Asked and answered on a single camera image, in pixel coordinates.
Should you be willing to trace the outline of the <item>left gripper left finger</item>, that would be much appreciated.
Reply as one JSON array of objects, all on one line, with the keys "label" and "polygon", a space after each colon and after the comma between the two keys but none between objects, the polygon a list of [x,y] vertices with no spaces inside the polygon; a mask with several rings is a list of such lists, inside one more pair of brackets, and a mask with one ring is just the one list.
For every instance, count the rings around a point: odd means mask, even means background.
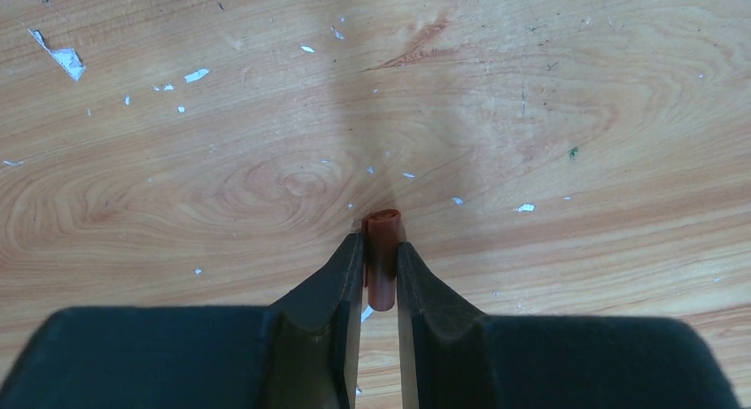
[{"label": "left gripper left finger", "polygon": [[4,408],[352,408],[364,240],[268,306],[74,306],[31,336]]}]

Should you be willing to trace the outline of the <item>brown marker cap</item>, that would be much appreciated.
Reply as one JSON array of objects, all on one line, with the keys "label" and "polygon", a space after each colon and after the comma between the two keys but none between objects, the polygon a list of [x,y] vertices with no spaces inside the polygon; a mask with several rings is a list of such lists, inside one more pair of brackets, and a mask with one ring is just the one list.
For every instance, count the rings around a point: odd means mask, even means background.
[{"label": "brown marker cap", "polygon": [[376,312],[396,303],[397,252],[406,232],[397,209],[368,214],[360,223],[364,239],[365,288],[368,305]]}]

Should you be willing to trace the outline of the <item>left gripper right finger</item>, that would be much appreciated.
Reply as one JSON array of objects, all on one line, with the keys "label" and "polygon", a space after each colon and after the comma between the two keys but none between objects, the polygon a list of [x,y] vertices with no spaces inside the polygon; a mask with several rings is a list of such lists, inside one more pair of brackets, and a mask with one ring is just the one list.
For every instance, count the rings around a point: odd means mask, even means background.
[{"label": "left gripper right finger", "polygon": [[735,408],[701,337],[659,317],[490,315],[398,248],[406,408]]}]

